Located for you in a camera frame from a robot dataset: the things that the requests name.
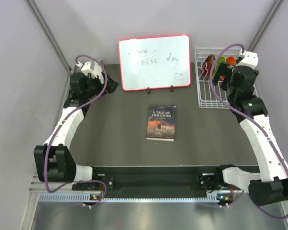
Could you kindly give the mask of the lime green plate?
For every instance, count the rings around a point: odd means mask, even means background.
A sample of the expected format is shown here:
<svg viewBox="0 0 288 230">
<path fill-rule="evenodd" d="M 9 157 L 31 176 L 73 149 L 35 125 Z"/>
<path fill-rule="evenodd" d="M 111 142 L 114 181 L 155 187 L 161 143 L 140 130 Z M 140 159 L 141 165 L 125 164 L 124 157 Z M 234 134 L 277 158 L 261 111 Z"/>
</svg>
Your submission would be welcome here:
<svg viewBox="0 0 288 230">
<path fill-rule="evenodd" d="M 221 57 L 217 60 L 216 66 L 215 66 L 214 71 L 213 71 L 213 74 L 212 74 L 212 77 L 213 77 L 213 78 L 214 78 L 214 76 L 215 76 L 215 74 L 216 74 L 216 72 L 217 72 L 217 69 L 218 69 L 218 67 L 219 67 L 219 65 L 220 65 L 221 62 L 226 62 L 226 58 L 225 58 L 224 56 L 221 56 Z"/>
</svg>

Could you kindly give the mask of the orange plate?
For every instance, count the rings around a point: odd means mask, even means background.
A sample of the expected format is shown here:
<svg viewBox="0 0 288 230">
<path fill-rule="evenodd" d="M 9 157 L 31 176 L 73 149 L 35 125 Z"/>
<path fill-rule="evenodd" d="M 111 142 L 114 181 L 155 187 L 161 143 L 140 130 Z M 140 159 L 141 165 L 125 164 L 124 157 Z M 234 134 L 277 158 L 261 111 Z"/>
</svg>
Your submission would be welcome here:
<svg viewBox="0 0 288 230">
<path fill-rule="evenodd" d="M 226 58 L 226 63 L 229 64 L 229 65 L 235 66 L 235 65 L 236 65 L 236 59 L 235 59 L 233 56 L 227 57 L 227 58 Z M 222 71 L 221 71 L 222 74 L 223 74 L 223 73 L 226 74 L 226 71 L 227 71 L 227 70 L 224 70 L 223 67 L 221 68 L 221 70 L 222 70 Z M 223 81 L 224 79 L 225 79 L 225 75 L 221 75 L 221 76 L 220 76 L 220 80 Z"/>
</svg>

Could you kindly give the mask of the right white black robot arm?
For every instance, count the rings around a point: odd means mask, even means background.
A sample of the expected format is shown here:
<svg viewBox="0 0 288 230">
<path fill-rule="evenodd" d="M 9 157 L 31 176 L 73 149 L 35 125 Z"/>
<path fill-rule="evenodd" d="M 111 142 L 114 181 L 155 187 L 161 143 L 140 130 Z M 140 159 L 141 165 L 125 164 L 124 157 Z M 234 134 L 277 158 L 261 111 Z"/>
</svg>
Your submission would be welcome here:
<svg viewBox="0 0 288 230">
<path fill-rule="evenodd" d="M 216 169 L 214 182 L 224 190 L 234 185 L 246 191 L 257 206 L 288 200 L 288 165 L 276 144 L 263 100 L 254 95 L 254 82 L 259 72 L 247 65 L 233 66 L 221 62 L 212 80 L 229 91 L 228 102 L 237 122 L 245 132 L 255 154 L 259 172 L 251 173 L 234 165 Z"/>
</svg>

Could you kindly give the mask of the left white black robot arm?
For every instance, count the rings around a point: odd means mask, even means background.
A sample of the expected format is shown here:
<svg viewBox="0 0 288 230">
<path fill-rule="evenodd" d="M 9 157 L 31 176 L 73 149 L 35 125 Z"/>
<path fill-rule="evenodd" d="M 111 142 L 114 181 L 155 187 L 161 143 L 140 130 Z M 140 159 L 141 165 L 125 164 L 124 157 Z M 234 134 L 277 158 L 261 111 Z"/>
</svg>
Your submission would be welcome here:
<svg viewBox="0 0 288 230">
<path fill-rule="evenodd" d="M 118 82 L 104 73 L 96 78 L 82 72 L 70 76 L 69 96 L 64 103 L 61 118 L 45 143 L 34 148 L 37 175 L 39 180 L 45 183 L 48 192 L 56 192 L 56 189 L 50 188 L 49 183 L 65 186 L 82 182 L 89 190 L 99 186 L 99 178 L 93 175 L 91 166 L 75 163 L 70 153 L 70 145 L 90 104 L 102 95 L 115 92 L 118 85 Z"/>
</svg>

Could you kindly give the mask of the red floral plate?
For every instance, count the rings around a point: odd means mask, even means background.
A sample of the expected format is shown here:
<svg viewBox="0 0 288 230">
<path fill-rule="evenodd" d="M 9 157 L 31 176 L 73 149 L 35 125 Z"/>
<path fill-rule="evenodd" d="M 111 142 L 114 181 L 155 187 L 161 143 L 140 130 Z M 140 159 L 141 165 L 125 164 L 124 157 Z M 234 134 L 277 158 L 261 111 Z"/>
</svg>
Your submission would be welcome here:
<svg viewBox="0 0 288 230">
<path fill-rule="evenodd" d="M 209 74 L 211 72 L 211 67 L 215 61 L 215 55 L 210 54 L 204 63 L 202 64 L 202 73 L 201 73 L 201 79 L 202 80 L 207 80 L 209 79 Z"/>
</svg>

